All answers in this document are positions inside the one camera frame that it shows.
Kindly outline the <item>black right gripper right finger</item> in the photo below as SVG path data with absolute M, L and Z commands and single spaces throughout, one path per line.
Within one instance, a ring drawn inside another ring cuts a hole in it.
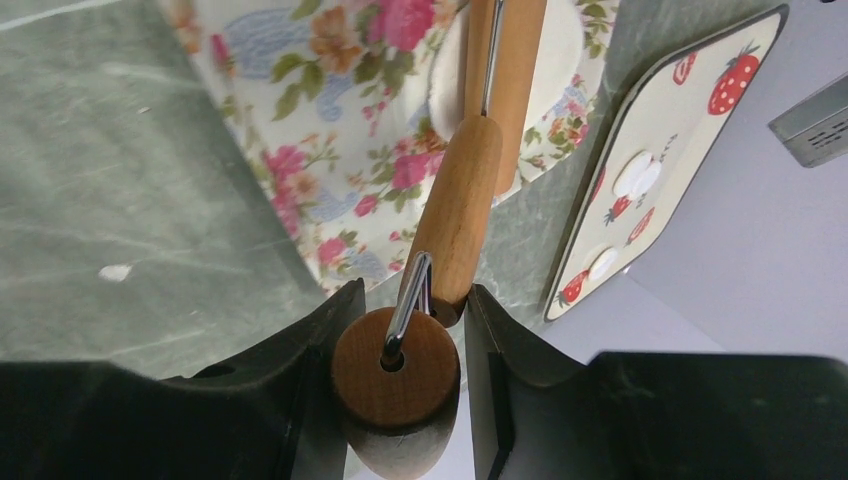
M 582 364 L 481 285 L 464 326 L 480 479 L 847 475 L 847 367 L 838 360 L 612 351 Z

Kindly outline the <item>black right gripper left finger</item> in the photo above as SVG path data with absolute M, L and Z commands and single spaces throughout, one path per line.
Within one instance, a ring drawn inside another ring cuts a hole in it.
M 5 479 L 340 479 L 347 443 L 330 387 L 342 331 L 365 310 L 347 283 L 315 311 L 191 377 L 105 361 L 1 366 Z

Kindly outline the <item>wooden rolling pin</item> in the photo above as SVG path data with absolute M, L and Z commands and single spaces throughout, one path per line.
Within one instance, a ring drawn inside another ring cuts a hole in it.
M 461 368 L 449 328 L 472 288 L 503 159 L 515 156 L 546 5 L 474 1 L 464 113 L 423 210 L 397 304 L 341 335 L 331 380 L 353 451 L 384 479 L 417 479 L 441 458 L 457 415 Z

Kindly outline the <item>floral print tray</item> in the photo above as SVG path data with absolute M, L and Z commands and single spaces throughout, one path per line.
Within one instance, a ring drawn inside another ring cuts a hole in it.
M 464 1 L 162 1 L 316 283 L 403 269 L 458 124 Z

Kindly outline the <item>white dough lump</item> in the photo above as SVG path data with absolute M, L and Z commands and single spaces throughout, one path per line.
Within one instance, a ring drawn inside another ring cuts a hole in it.
M 470 9 L 455 16 L 447 30 L 429 76 L 428 108 L 431 125 L 444 140 L 453 136 L 462 118 L 465 38 Z M 583 24 L 572 1 L 554 0 L 546 6 L 524 128 L 542 119 L 561 98 L 577 71 L 584 47 Z

